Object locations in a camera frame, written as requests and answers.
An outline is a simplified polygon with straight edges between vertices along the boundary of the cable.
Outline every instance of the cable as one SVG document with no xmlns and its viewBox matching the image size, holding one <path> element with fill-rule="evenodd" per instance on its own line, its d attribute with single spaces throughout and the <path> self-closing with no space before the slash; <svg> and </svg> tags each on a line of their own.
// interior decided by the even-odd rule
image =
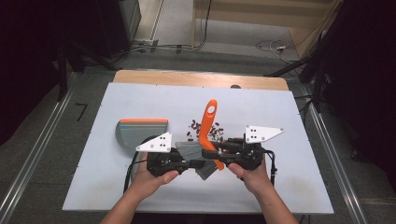
<svg viewBox="0 0 396 224">
<path fill-rule="evenodd" d="M 134 153 L 134 158 L 132 159 L 131 164 L 128 166 L 128 171 L 126 172 L 126 176 L 125 176 L 125 182 L 124 182 L 124 191 L 123 193 L 125 193 L 125 191 L 128 189 L 129 186 L 129 181 L 131 179 L 131 172 L 132 172 L 132 168 L 134 168 L 134 164 L 137 158 L 137 155 L 139 154 L 138 151 L 136 151 Z"/>
<path fill-rule="evenodd" d="M 272 45 L 274 44 L 274 42 L 278 43 L 279 41 L 283 41 L 284 43 L 287 44 L 287 45 L 284 46 L 285 48 L 289 45 L 289 42 L 288 42 L 288 41 L 285 41 L 285 40 L 273 40 L 273 41 L 271 41 L 271 43 L 270 43 L 270 50 L 275 54 L 275 56 L 276 56 L 278 59 L 282 60 L 282 61 L 285 62 L 285 63 L 291 63 L 290 61 L 287 61 L 287 60 L 283 59 L 282 57 L 280 57 L 280 54 L 283 52 L 283 49 L 281 49 L 281 51 L 280 51 L 278 54 L 277 54 L 276 52 L 274 52 L 274 50 L 273 50 L 273 48 L 272 48 Z"/>
<path fill-rule="evenodd" d="M 318 29 L 318 27 L 319 27 L 320 25 L 322 25 L 326 20 L 328 20 L 328 19 L 330 18 L 330 15 L 331 15 L 331 14 L 332 14 L 332 10 L 329 11 L 329 14 L 327 14 L 326 19 L 324 19 L 324 20 L 321 21 L 317 26 L 315 26 L 315 28 L 311 31 L 311 33 L 309 33 L 309 35 L 306 36 L 305 39 L 304 39 L 303 41 L 301 41 L 300 43 L 294 45 L 294 47 L 297 47 L 298 45 L 303 44 L 303 43 L 305 42 L 305 40 L 306 40 L 309 36 L 311 36 L 311 35 L 314 33 L 314 31 L 315 31 L 316 29 Z"/>
<path fill-rule="evenodd" d="M 304 127 L 305 127 L 305 118 L 306 118 L 306 114 L 308 113 L 309 106 L 310 106 L 312 103 L 314 103 L 314 100 L 313 100 L 313 99 L 310 99 L 310 100 L 307 101 L 307 102 L 305 103 L 305 105 L 298 111 L 298 112 L 304 111 L 304 113 L 303 113 L 303 125 L 304 125 Z"/>
<path fill-rule="evenodd" d="M 300 98 L 312 98 L 313 95 L 302 95 L 302 96 L 294 96 L 294 99 L 300 99 Z"/>
<path fill-rule="evenodd" d="M 208 24 L 208 21 L 209 21 L 210 8 L 212 6 L 212 2 L 213 2 L 213 0 L 209 1 L 209 6 L 208 6 L 207 12 L 206 12 L 204 39 L 202 40 L 202 42 L 198 46 L 193 46 L 191 48 L 190 45 L 157 45 L 157 46 L 142 45 L 142 46 L 135 47 L 134 49 L 130 49 L 129 52 L 139 51 L 139 50 L 142 50 L 142 49 L 183 49 L 183 50 L 198 50 L 198 49 L 201 49 L 205 45 L 206 40 L 207 40 L 207 24 Z"/>
<path fill-rule="evenodd" d="M 157 135 L 150 136 L 150 137 L 146 138 L 145 140 L 143 140 L 143 142 L 142 142 L 140 145 L 145 144 L 145 143 L 147 143 L 149 140 L 154 139 L 154 138 L 156 138 L 156 137 L 157 137 Z M 136 158 L 137 158 L 138 154 L 139 154 L 138 151 L 136 151 L 136 152 L 134 153 L 134 157 L 132 158 L 132 162 L 131 162 L 131 164 L 128 166 L 128 170 L 127 170 L 126 176 L 125 176 L 125 182 L 124 182 L 123 193 L 125 193 L 125 191 L 126 191 L 126 190 L 128 189 L 128 187 L 129 187 L 129 182 L 130 182 L 130 180 L 131 180 L 131 174 L 132 174 L 132 169 L 134 168 L 134 165 L 137 164 L 137 163 L 143 162 L 143 161 L 136 161 Z"/>
<path fill-rule="evenodd" d="M 275 176 L 277 169 L 275 167 L 275 153 L 271 150 L 265 149 L 265 153 L 268 155 L 268 157 L 271 159 L 271 183 L 274 185 L 275 184 Z"/>
</svg>

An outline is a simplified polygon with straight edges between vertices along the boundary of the white tabletop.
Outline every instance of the white tabletop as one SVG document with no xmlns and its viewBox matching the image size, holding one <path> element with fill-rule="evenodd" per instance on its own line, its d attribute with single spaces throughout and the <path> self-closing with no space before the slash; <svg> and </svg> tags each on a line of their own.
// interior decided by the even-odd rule
<svg viewBox="0 0 396 224">
<path fill-rule="evenodd" d="M 276 190 L 292 213 L 333 213 L 290 91 L 127 83 L 108 85 L 63 210 L 109 210 L 120 198 L 133 154 L 116 140 L 120 119 L 168 119 L 173 143 L 185 142 L 191 121 L 201 120 L 210 99 L 218 101 L 215 122 L 226 138 L 243 136 L 246 125 L 283 128 L 281 135 L 262 144 L 276 154 Z M 188 170 L 160 187 L 137 211 L 254 214 L 261 209 L 244 183 L 225 168 L 206 181 Z"/>
</svg>

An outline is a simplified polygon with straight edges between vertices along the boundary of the orange tool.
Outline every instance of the orange tool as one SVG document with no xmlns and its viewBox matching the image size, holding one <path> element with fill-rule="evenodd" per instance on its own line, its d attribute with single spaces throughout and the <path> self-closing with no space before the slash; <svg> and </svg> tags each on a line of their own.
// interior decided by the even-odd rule
<svg viewBox="0 0 396 224">
<path fill-rule="evenodd" d="M 206 150 L 217 151 L 211 142 L 207 139 L 209 131 L 212 128 L 213 121 L 215 120 L 216 111 L 218 110 L 218 102 L 214 99 L 210 100 L 206 105 L 204 115 L 202 116 L 201 128 L 199 132 L 198 141 L 201 147 Z M 224 169 L 224 163 L 219 160 L 215 160 L 215 164 L 219 170 Z"/>
</svg>

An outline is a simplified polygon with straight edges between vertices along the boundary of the metal frame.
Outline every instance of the metal frame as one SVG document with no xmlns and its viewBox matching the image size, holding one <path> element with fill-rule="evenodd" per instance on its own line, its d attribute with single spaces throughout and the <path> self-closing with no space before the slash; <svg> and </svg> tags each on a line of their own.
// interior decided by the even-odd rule
<svg viewBox="0 0 396 224">
<path fill-rule="evenodd" d="M 311 90 L 309 90 L 307 85 L 303 85 L 302 89 L 304 94 L 311 94 Z M 332 166 L 332 170 L 334 171 L 335 178 L 337 179 L 340 190 L 344 196 L 346 206 L 353 222 L 357 224 L 368 223 L 363 210 L 361 209 L 361 204 L 359 203 L 359 199 L 356 196 L 355 190 L 349 181 L 347 172 L 337 155 L 334 144 L 332 143 L 332 139 L 330 138 L 329 132 L 327 131 L 321 114 L 316 111 L 312 104 L 309 106 L 309 110 L 317 127 L 318 134 L 323 143 L 327 157 L 330 161 L 330 165 Z"/>
<path fill-rule="evenodd" d="M 2 201 L 0 207 L 0 224 L 8 223 L 11 215 L 20 200 L 26 186 L 32 177 L 33 172 L 35 171 L 38 162 L 43 155 L 47 143 L 49 142 L 57 124 L 60 120 L 66 106 L 70 100 L 71 95 L 74 91 L 74 86 L 77 82 L 77 74 L 73 73 L 70 77 L 70 88 L 66 93 L 65 97 L 62 99 L 61 102 L 58 102 L 54 107 L 49 120 L 47 121 L 43 131 L 38 136 L 35 145 L 33 146 L 29 156 L 27 157 L 24 165 L 22 166 L 20 172 L 18 173 L 17 177 L 14 179 L 12 184 L 10 185 L 5 199 Z"/>
</svg>

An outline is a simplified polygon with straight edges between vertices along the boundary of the black wire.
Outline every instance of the black wire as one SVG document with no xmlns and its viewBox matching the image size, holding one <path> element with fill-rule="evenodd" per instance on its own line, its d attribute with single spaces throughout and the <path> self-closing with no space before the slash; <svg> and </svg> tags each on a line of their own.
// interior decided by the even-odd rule
<svg viewBox="0 0 396 224">
<path fill-rule="evenodd" d="M 304 127 L 305 127 L 305 121 L 306 121 L 306 114 L 308 113 L 309 106 L 310 106 L 312 103 L 314 103 L 314 100 L 313 100 L 313 99 L 307 101 L 307 102 L 305 103 L 305 105 L 303 106 L 303 108 L 301 108 L 301 109 L 299 110 L 299 112 L 304 111 L 304 113 L 303 113 L 303 125 L 304 125 Z"/>
<path fill-rule="evenodd" d="M 302 96 L 294 96 L 294 99 L 301 99 L 301 98 L 312 98 L 313 95 L 302 95 Z"/>
<path fill-rule="evenodd" d="M 124 182 L 124 191 L 123 193 L 125 193 L 125 191 L 128 189 L 129 186 L 129 181 L 131 180 L 131 172 L 132 172 L 132 168 L 134 168 L 134 164 L 137 158 L 137 155 L 139 154 L 138 151 L 136 151 L 134 153 L 134 158 L 132 159 L 131 164 L 128 166 L 128 171 L 126 172 L 126 176 L 125 176 L 125 182 Z"/>
<path fill-rule="evenodd" d="M 143 140 L 143 142 L 142 142 L 140 145 L 145 144 L 145 143 L 147 143 L 149 140 L 154 139 L 154 138 L 156 138 L 156 137 L 157 137 L 157 135 L 150 136 L 150 137 L 146 138 L 145 140 Z M 136 161 L 136 158 L 137 158 L 137 155 L 138 155 L 138 154 L 139 154 L 138 151 L 136 151 L 136 152 L 134 153 L 134 157 L 132 158 L 132 162 L 131 162 L 131 164 L 128 166 L 128 170 L 127 170 L 126 176 L 125 176 L 125 182 L 124 182 L 124 190 L 123 190 L 123 193 L 125 193 L 125 191 L 128 189 L 129 182 L 130 182 L 130 180 L 131 180 L 131 172 L 132 172 L 132 169 L 134 168 L 134 165 L 137 164 L 137 163 L 143 162 L 143 161 Z"/>
<path fill-rule="evenodd" d="M 201 48 L 205 45 L 206 40 L 207 40 L 207 23 L 208 23 L 208 21 L 209 21 L 209 14 L 210 14 L 210 8 L 211 8 L 211 6 L 212 6 L 212 1 L 213 1 L 213 0 L 210 0 L 210 1 L 209 1 L 209 6 L 208 6 L 207 12 L 206 12 L 204 39 L 203 39 L 203 41 L 201 41 L 201 43 L 200 43 L 198 46 L 193 46 L 193 47 L 191 48 L 190 45 L 157 45 L 157 46 L 142 45 L 142 46 L 136 47 L 136 48 L 131 49 L 131 50 L 146 49 L 146 48 L 151 48 L 151 49 L 156 49 L 156 48 L 169 48 L 169 49 L 188 49 L 188 50 L 191 50 L 191 49 L 193 49 L 193 50 L 201 49 Z"/>
<path fill-rule="evenodd" d="M 298 77 L 298 76 L 300 75 L 300 73 L 297 72 L 295 68 L 294 68 L 293 70 L 294 70 L 294 72 L 296 73 L 296 75 L 292 74 L 290 71 L 288 72 L 288 74 L 289 74 L 291 77 Z"/>
<path fill-rule="evenodd" d="M 309 36 L 311 36 L 311 35 L 314 33 L 314 31 L 315 31 L 316 29 L 318 29 L 318 27 L 319 27 L 320 25 L 322 25 L 326 20 L 328 20 L 328 19 L 330 18 L 330 15 L 331 15 L 331 14 L 332 14 L 332 11 L 330 10 L 329 14 L 327 14 L 326 19 L 324 19 L 324 21 L 321 21 L 321 22 L 311 31 L 311 33 L 309 33 L 309 35 L 305 37 L 305 39 L 304 39 L 303 41 L 301 41 L 300 43 L 294 45 L 294 47 L 297 47 L 298 45 L 303 44 L 303 43 L 305 42 L 305 40 L 306 40 Z"/>
<path fill-rule="evenodd" d="M 276 176 L 276 166 L 275 166 L 275 153 L 271 150 L 266 150 L 265 153 L 268 155 L 268 157 L 271 159 L 271 183 L 274 185 L 275 184 L 275 176 Z"/>
</svg>

